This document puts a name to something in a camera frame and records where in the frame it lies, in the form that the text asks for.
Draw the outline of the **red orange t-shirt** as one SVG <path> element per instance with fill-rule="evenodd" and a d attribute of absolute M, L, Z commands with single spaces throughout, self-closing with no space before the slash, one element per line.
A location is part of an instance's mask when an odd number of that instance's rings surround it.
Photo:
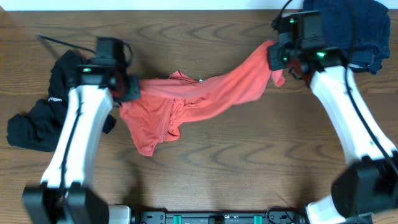
<path fill-rule="evenodd" d="M 183 123 L 210 119 L 231 106 L 258 100 L 269 80 L 282 86 L 282 71 L 268 65 L 271 45 L 273 41 L 265 41 L 231 72 L 203 81 L 178 70 L 167 79 L 141 80 L 141 97 L 119 110 L 139 154 L 150 157 L 158 143 L 178 140 Z"/>

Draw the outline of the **black t-shirt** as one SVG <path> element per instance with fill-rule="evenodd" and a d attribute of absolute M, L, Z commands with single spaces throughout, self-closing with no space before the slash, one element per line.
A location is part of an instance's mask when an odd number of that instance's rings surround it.
<path fill-rule="evenodd" d="M 56 150 L 68 109 L 66 77 L 72 67 L 83 63 L 75 52 L 66 51 L 51 69 L 49 98 L 39 99 L 26 114 L 17 114 L 7 123 L 7 141 L 11 146 L 35 151 Z"/>

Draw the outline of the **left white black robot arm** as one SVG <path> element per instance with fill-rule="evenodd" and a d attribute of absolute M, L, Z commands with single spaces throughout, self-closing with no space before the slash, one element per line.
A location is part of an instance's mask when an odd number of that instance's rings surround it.
<path fill-rule="evenodd" d="M 127 75 L 128 43 L 98 37 L 95 55 L 68 66 L 68 110 L 53 158 L 40 184 L 22 194 L 33 223 L 135 223 L 134 210 L 110 205 L 93 191 L 95 158 L 106 118 L 116 104 L 140 97 L 139 79 Z"/>

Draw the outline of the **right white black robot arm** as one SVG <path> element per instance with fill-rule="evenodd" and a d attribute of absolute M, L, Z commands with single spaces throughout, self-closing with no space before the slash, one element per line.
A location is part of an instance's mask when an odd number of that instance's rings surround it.
<path fill-rule="evenodd" d="M 288 69 L 320 100 L 340 140 L 347 168 L 323 199 L 307 204 L 295 223 L 371 223 L 372 215 L 397 208 L 397 148 L 364 102 L 348 58 L 328 47 L 318 11 L 272 21 L 278 41 L 267 49 L 269 68 Z"/>

